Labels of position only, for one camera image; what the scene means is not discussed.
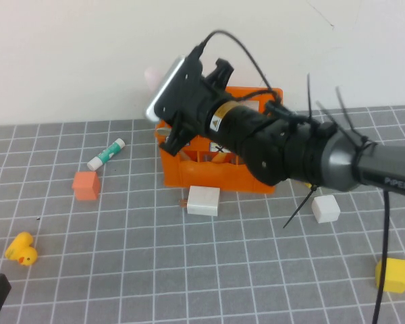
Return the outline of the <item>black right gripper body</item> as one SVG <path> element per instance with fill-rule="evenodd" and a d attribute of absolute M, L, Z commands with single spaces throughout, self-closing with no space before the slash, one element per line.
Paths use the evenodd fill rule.
<path fill-rule="evenodd" d="M 159 118 L 171 126 L 159 147 L 172 156 L 194 137 L 207 136 L 214 111 L 232 97 L 225 91 L 234 71 L 228 61 L 218 59 L 208 76 L 202 75 L 202 68 L 199 60 L 185 59 L 159 97 Z"/>

